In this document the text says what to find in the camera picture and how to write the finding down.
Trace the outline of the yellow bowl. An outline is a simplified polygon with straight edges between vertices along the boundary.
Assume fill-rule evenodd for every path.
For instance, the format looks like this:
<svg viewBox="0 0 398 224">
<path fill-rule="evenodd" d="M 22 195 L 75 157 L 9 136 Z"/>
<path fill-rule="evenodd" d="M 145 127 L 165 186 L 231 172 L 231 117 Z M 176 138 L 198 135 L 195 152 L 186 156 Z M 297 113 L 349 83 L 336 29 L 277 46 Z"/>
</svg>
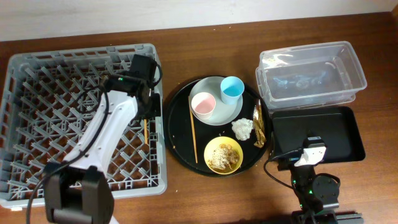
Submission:
<svg viewBox="0 0 398 224">
<path fill-rule="evenodd" d="M 211 150 L 217 148 L 220 144 L 230 144 L 233 147 L 233 149 L 239 154 L 239 162 L 233 166 L 233 170 L 231 170 L 231 171 L 222 172 L 219 170 L 212 169 L 208 163 L 208 159 L 210 157 Z M 205 159 L 205 163 L 208 166 L 208 168 L 210 170 L 212 170 L 213 172 L 215 172 L 217 174 L 221 174 L 221 175 L 229 175 L 229 174 L 233 174 L 233 173 L 237 172 L 237 170 L 241 167 L 241 165 L 243 163 L 243 150 L 242 150 L 241 146 L 238 144 L 238 142 L 235 141 L 234 139 L 225 137 L 225 136 L 220 136 L 220 137 L 212 139 L 206 145 L 206 148 L 204 151 L 204 159 Z"/>
</svg>

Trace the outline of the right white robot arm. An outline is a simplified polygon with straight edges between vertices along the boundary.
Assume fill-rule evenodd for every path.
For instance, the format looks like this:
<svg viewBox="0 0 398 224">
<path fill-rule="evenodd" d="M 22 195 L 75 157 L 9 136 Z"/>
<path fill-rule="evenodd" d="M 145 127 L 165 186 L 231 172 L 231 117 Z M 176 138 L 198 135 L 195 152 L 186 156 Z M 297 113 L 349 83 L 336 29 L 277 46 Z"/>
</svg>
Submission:
<svg viewBox="0 0 398 224">
<path fill-rule="evenodd" d="M 273 160 L 287 163 L 291 173 L 290 187 L 300 202 L 300 211 L 293 212 L 291 223 L 337 223 L 360 224 L 364 218 L 360 213 L 339 215 L 335 209 L 340 206 L 341 181 L 338 177 L 327 173 L 315 173 L 318 165 L 326 154 L 324 140 L 309 133 L 303 144 L 289 152 L 274 156 Z"/>
</svg>

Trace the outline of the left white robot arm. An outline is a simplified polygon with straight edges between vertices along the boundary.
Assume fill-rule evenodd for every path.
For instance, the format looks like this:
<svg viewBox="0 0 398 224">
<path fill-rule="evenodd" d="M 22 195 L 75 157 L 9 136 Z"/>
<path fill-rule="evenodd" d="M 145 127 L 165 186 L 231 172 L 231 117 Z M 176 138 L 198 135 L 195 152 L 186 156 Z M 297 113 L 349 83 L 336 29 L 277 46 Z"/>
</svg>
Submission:
<svg viewBox="0 0 398 224">
<path fill-rule="evenodd" d="M 124 130 L 134 119 L 161 115 L 155 87 L 162 78 L 155 59 L 134 55 L 128 70 L 102 78 L 95 115 L 61 163 L 44 169 L 45 212 L 51 223 L 111 223 L 114 197 L 106 173 Z"/>
</svg>

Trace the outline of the light blue plastic cup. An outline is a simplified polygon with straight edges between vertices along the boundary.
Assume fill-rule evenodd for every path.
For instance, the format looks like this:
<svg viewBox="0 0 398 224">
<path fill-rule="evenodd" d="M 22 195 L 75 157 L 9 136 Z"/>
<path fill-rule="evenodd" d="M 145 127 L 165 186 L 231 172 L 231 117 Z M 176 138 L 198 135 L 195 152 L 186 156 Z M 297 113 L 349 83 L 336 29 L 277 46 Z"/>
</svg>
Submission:
<svg viewBox="0 0 398 224">
<path fill-rule="evenodd" d="M 238 102 L 244 92 L 243 81 L 234 76 L 226 77 L 220 84 L 221 100 L 227 105 L 233 105 Z"/>
</svg>

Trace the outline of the gold foil wrapper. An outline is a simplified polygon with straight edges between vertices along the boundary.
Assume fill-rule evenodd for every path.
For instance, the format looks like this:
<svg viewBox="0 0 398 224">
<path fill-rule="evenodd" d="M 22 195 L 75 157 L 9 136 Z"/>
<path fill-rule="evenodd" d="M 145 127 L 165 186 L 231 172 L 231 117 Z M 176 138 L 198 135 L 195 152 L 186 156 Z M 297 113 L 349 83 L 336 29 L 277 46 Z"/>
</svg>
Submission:
<svg viewBox="0 0 398 224">
<path fill-rule="evenodd" d="M 253 128 L 255 130 L 257 141 L 254 145 L 258 148 L 264 147 L 267 139 L 265 136 L 265 126 L 262 117 L 262 108 L 260 99 L 256 100 L 256 105 L 253 111 Z"/>
</svg>

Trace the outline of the white paper napkin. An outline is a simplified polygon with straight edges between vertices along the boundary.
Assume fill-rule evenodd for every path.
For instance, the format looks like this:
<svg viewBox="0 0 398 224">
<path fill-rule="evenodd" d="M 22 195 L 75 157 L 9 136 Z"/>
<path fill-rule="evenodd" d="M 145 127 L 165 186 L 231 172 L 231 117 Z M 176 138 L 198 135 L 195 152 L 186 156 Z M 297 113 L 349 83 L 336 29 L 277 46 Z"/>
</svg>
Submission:
<svg viewBox="0 0 398 224">
<path fill-rule="evenodd" d="M 251 136 L 253 129 L 253 121 L 250 119 L 242 118 L 237 121 L 233 121 L 232 130 L 235 133 L 236 139 L 240 141 L 246 141 Z"/>
</svg>

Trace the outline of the food scraps and rice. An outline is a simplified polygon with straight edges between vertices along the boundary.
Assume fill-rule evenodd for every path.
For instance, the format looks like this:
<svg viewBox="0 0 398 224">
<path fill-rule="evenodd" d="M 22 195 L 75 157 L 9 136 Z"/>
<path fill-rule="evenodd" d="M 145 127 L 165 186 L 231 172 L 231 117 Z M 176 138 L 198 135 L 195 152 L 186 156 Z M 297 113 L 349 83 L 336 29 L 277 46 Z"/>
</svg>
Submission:
<svg viewBox="0 0 398 224">
<path fill-rule="evenodd" d="M 208 163 L 212 169 L 227 172 L 233 170 L 233 166 L 239 162 L 239 154 L 230 144 L 220 144 L 212 149 Z"/>
</svg>

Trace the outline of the pink plastic cup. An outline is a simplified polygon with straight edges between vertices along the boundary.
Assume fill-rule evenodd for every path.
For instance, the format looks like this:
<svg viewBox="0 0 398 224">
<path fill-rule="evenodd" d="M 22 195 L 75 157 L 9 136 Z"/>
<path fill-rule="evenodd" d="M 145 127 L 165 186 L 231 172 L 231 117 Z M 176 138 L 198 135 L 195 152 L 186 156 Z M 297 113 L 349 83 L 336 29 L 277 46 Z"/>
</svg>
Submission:
<svg viewBox="0 0 398 224">
<path fill-rule="evenodd" d="M 215 97 L 207 92 L 197 93 L 192 98 L 191 107 L 198 118 L 202 120 L 210 119 L 216 107 Z"/>
</svg>

